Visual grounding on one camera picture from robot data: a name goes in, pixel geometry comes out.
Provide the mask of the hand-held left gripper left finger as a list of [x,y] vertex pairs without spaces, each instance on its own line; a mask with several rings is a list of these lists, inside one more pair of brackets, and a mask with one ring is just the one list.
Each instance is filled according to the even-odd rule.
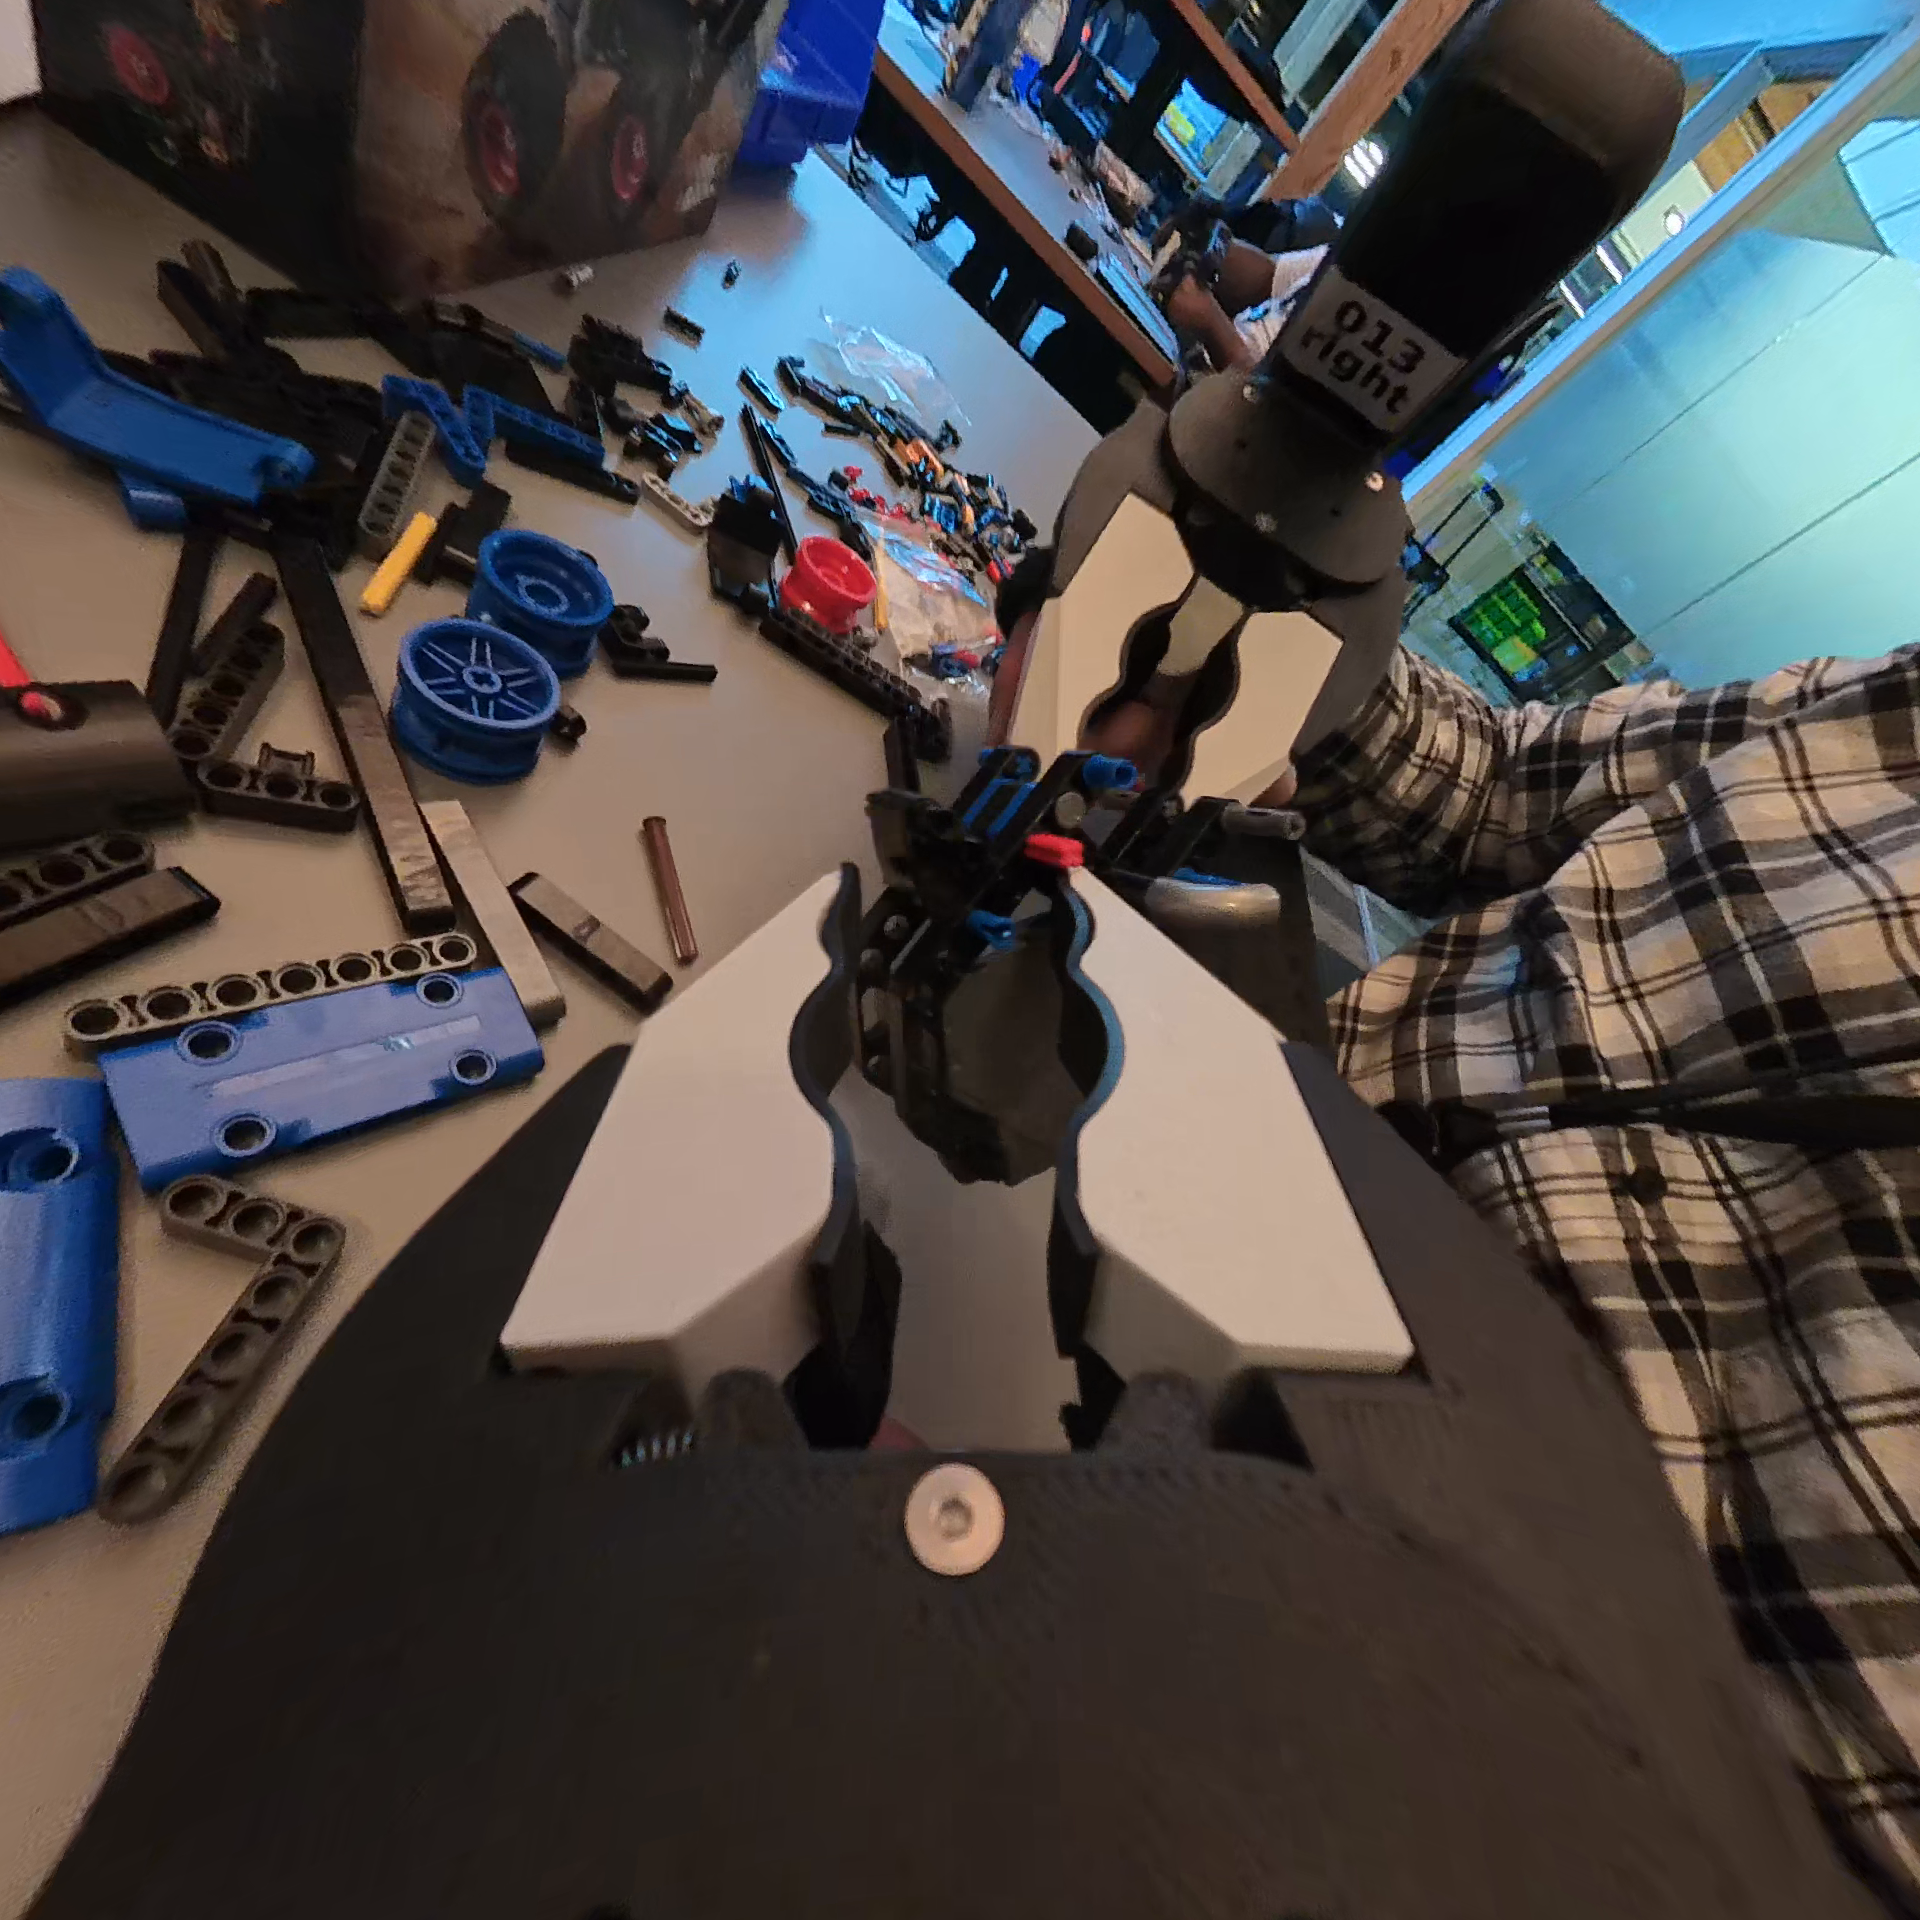
[[500,1331],[520,1372],[698,1400],[780,1388],[865,1450],[892,1396],[902,1268],[832,1104],[856,1062],[857,869],[838,869],[652,1015]]

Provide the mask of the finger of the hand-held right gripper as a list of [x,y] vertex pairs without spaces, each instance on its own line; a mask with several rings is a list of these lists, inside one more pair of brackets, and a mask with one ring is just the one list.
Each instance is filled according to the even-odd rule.
[[1292,765],[1339,640],[1311,613],[1185,599],[1168,624],[1168,772],[1183,800],[1260,800]]
[[1044,762],[1078,747],[1124,675],[1129,640],[1194,584],[1185,540],[1162,508],[1124,496],[1066,588],[1044,604],[1012,701],[1012,744]]

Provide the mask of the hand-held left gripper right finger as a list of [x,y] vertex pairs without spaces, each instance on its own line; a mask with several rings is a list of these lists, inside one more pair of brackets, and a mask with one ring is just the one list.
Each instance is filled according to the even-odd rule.
[[1171,1376],[1206,1413],[1252,1376],[1402,1376],[1417,1356],[1337,1178],[1289,1045],[1210,976],[1203,1037],[1123,1007],[1123,1067],[1055,1163],[1050,1314],[1091,1447],[1129,1386]]

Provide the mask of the clear bag of small parts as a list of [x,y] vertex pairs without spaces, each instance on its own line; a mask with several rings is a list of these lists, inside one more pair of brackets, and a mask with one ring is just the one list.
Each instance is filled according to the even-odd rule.
[[1001,643],[992,599],[942,551],[886,522],[871,531],[881,634],[902,658],[956,647],[988,654]]

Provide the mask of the partly built toy chassis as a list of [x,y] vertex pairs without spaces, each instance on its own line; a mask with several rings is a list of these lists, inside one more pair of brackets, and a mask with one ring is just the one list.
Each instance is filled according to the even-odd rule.
[[1235,842],[1306,854],[1296,810],[1186,802],[1105,752],[985,749],[954,800],[886,789],[870,814],[882,892],[860,933],[860,1062],[966,1183],[1055,1167],[1123,1067],[1129,996],[1203,1037],[1211,973],[1140,912],[1155,877],[1225,875]]

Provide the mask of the person's right forearm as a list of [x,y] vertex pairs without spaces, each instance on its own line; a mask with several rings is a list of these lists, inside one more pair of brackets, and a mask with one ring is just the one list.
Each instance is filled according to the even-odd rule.
[[1522,896],[1610,845],[1640,884],[1695,831],[1761,852],[1916,802],[1916,664],[1910,643],[1715,688],[1498,707],[1400,648],[1355,718],[1298,756],[1294,805],[1313,852],[1415,915]]

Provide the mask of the pile of small toy pins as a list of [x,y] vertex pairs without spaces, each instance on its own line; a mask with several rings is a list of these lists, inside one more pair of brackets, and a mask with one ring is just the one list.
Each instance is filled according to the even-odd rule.
[[928,435],[902,407],[831,384],[795,355],[776,362],[776,396],[811,412],[839,446],[838,463],[815,474],[767,430],[791,484],[844,531],[857,522],[920,528],[966,574],[992,584],[1040,543],[1038,523],[996,475],[961,466],[963,442],[951,422]]

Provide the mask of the red toy wheel rim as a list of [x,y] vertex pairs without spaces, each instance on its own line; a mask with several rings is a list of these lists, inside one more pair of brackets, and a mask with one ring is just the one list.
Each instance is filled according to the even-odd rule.
[[878,600],[874,564],[848,543],[809,534],[780,579],[776,604],[782,613],[808,618],[828,634],[846,636]]

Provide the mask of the brown toy axle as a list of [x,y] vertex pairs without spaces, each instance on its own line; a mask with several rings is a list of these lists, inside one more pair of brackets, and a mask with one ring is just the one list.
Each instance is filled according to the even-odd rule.
[[679,862],[675,856],[667,822],[663,816],[649,814],[640,821],[640,848],[644,852],[648,870],[657,886],[657,899],[675,959],[681,968],[688,968],[699,959],[702,950],[691,920]]

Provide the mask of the long dark toy axle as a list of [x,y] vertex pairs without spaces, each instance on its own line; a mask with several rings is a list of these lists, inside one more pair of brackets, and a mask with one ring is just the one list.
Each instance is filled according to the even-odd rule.
[[759,480],[767,484],[771,498],[776,501],[776,517],[780,526],[780,542],[787,564],[791,564],[800,552],[800,540],[795,523],[791,519],[791,510],[784,493],[782,466],[777,459],[777,450],[771,442],[771,428],[762,418],[762,412],[753,399],[745,399],[738,412],[743,436],[750,444],[753,461],[756,466]]

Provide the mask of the empty clear plastic bag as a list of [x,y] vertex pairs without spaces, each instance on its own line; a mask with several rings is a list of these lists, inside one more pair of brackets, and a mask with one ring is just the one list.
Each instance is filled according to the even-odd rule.
[[899,402],[911,402],[944,384],[939,367],[924,351],[875,325],[842,319],[831,308],[820,308],[820,326],[816,344],[828,367],[851,386],[888,391],[899,396]]

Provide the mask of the dark grey toy beam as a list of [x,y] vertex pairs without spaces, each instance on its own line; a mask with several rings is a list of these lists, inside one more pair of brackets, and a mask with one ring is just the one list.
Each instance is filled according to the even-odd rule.
[[467,807],[458,800],[424,800],[419,811],[479,934],[512,983],[530,1027],[538,1032],[551,1030],[566,1016],[568,998]]

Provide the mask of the black square toy panel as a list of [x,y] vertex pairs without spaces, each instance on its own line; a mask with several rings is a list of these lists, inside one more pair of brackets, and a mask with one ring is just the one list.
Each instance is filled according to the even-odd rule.
[[734,478],[711,501],[705,534],[708,588],[734,608],[762,618],[776,599],[784,522],[777,496],[754,478]]

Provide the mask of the blue curved toy panel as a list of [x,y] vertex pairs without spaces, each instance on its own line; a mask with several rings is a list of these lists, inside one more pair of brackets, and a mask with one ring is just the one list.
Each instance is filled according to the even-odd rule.
[[102,1084],[3,1084],[4,1536],[97,1498],[118,1386],[119,1172]]
[[498,966],[208,1015],[102,1053],[140,1186],[239,1178],[308,1144],[530,1084],[544,1045]]

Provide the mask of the wooden background table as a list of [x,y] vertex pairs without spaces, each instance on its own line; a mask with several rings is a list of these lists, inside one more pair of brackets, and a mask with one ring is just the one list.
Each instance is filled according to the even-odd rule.
[[1129,232],[1050,130],[992,87],[971,110],[939,91],[944,58],[908,4],[881,19],[856,143],[934,202],[911,238],[926,252],[958,227],[970,250],[948,286],[1094,424],[1179,381],[1179,344],[1148,296]]

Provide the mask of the person's plaid shirt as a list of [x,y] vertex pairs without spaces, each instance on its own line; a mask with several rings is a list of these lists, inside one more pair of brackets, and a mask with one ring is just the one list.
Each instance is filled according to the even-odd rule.
[[1793,1763],[1916,1914],[1916,802],[1436,917],[1339,1066],[1607,1351]]

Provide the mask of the blue spoked toy wheel rim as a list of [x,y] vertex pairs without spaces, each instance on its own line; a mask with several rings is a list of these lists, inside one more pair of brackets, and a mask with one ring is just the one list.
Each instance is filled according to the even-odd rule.
[[526,779],[560,707],[551,663],[490,621],[442,618],[401,640],[392,733],[414,762],[446,779]]

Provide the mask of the pile of black toy beams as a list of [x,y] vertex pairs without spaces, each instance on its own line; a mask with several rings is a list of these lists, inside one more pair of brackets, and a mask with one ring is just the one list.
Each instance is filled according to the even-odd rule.
[[[454,928],[458,919],[448,896],[442,854],[424,828],[417,795],[396,754],[396,739],[388,718],[380,709],[366,663],[360,655],[352,627],[329,572],[329,557],[311,540],[297,538],[296,526],[270,526],[280,540],[274,546],[280,584],[286,588],[296,624],[304,638],[311,663],[327,700],[327,711],[343,754],[351,762],[360,789],[347,787],[351,805],[364,802],[370,831],[388,866],[388,880],[408,928],[408,942],[388,948],[351,954],[366,963],[361,976],[345,976],[340,957],[306,964],[313,992],[289,992],[273,976],[236,973],[225,976],[227,986],[239,983],[252,998],[225,998],[225,983],[185,983],[176,995],[176,1016],[140,1023],[126,1030],[95,1030],[95,1039],[134,1042],[169,1037],[193,1022],[216,1015],[244,1015],[282,1002],[308,1002],[322,995],[347,992],[383,981],[424,976],[432,972],[498,968],[474,963],[474,942],[463,950]],[[187,768],[191,782],[218,772],[208,759]],[[201,782],[198,790],[214,800]],[[180,869],[150,870],[135,864],[115,869],[111,862],[84,866],[80,856],[95,856],[102,838],[113,842],[137,831],[99,831],[65,843],[60,856],[75,862],[75,877],[87,884],[49,894],[36,900],[34,912],[18,926],[4,930],[4,1002],[30,998],[71,976],[111,964],[122,956],[161,943],[180,930],[193,930],[218,919],[222,900]],[[375,1354],[380,1364],[388,1359],[412,1364],[401,1354],[404,1339],[420,1351],[417,1367],[426,1380],[428,1359],[456,1359],[458,1339],[463,1354],[472,1351],[474,1364],[492,1364],[500,1331],[522,1293],[526,1272],[539,1253],[544,1235],[560,1206],[572,1172],[576,1170],[587,1140],[609,1104],[618,1070],[627,1053],[612,1047],[566,1088],[568,1096],[582,1094],[586,1104],[560,1110],[555,1096],[530,1118],[503,1156],[482,1167],[460,1196],[435,1219],[424,1235],[408,1245],[404,1256],[388,1272],[399,1278],[401,1307],[419,1307],[414,1322],[392,1335],[388,1347]],[[166,1186],[162,1211],[172,1229],[201,1238],[218,1250],[250,1259],[257,1271],[242,1286],[236,1306],[208,1335],[200,1357],[185,1376],[169,1388],[153,1419],[129,1443],[129,1451],[113,1466],[113,1475],[99,1472],[99,1488],[92,1502],[104,1519],[137,1524],[167,1511],[201,1475],[201,1466],[216,1450],[240,1406],[250,1404],[258,1380],[273,1368],[274,1356],[303,1322],[308,1302],[332,1272],[345,1248],[345,1226],[311,1206],[296,1206],[282,1196],[252,1190],[250,1182],[273,1162],[242,1167],[239,1178],[187,1175]],[[375,1359],[358,1359],[366,1380],[377,1374]],[[708,1451],[713,1434],[738,1429],[720,1438],[732,1445],[811,1445],[788,1406],[787,1394],[767,1376],[723,1376],[698,1400],[686,1404],[667,1382],[652,1376],[636,1376],[630,1386],[642,1386],[649,1394],[663,1394],[663,1411],[673,1419],[662,1421],[666,1438],[691,1438],[681,1434],[681,1414],[699,1411],[698,1429]],[[865,1447],[815,1447],[832,1456],[844,1451],[857,1456]]]

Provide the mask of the blue angled toy beam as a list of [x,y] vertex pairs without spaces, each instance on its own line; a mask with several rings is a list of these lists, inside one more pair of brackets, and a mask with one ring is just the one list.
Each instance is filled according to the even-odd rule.
[[470,386],[460,399],[439,381],[417,374],[385,374],[380,381],[386,418],[420,416],[432,428],[443,466],[463,487],[479,487],[490,475],[496,439],[496,398]]
[[475,446],[484,452],[495,444],[503,444],[511,450],[534,450],[568,466],[596,471],[607,466],[602,439],[584,435],[563,418],[503,399],[475,381],[465,386],[463,412]]

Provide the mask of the blue storage bin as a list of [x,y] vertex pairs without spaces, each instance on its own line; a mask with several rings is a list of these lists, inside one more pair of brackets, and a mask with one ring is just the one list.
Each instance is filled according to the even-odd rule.
[[791,3],[762,69],[738,160],[753,170],[846,147],[857,130],[878,54],[882,3]]

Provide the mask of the yellow toy axle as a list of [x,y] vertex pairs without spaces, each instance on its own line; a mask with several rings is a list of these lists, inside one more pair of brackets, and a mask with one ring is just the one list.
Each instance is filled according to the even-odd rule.
[[435,514],[419,511],[412,517],[392,551],[375,566],[366,588],[360,592],[358,611],[364,618],[385,618],[394,608],[394,600],[414,575],[417,564],[426,556],[426,549],[432,543],[438,531],[439,519]]

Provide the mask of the black toy cylinder piece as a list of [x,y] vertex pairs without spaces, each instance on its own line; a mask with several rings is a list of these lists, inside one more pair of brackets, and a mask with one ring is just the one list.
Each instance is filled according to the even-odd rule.
[[198,810],[200,790],[140,685],[4,688],[4,852],[174,826]]

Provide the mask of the printed toy truck box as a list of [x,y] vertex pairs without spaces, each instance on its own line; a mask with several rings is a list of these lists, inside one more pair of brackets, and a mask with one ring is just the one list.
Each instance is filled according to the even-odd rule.
[[40,98],[306,288],[454,294],[702,232],[782,3],[34,3]]

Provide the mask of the blue toy fender piece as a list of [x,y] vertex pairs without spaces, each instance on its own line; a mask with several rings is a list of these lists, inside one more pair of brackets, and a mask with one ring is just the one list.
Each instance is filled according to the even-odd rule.
[[184,503],[257,508],[304,487],[313,452],[169,398],[108,367],[60,292],[24,268],[3,272],[3,379],[49,439],[119,480]]

